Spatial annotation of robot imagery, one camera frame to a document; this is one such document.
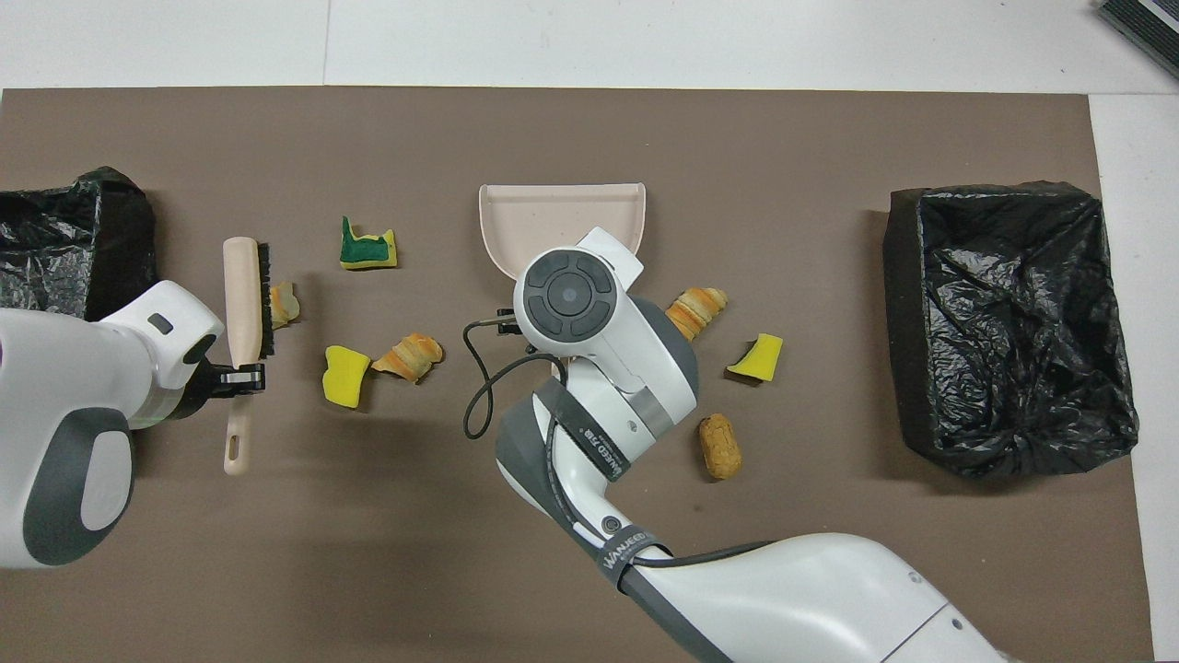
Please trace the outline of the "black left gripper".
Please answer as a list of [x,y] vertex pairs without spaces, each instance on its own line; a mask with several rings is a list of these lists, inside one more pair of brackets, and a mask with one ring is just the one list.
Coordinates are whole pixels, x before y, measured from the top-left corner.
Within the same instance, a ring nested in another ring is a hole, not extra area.
[[222,395],[250,395],[265,390],[265,387],[264,365],[222,366],[199,362],[182,390],[180,401],[174,407],[174,419],[189,418],[200,411],[219,388]]

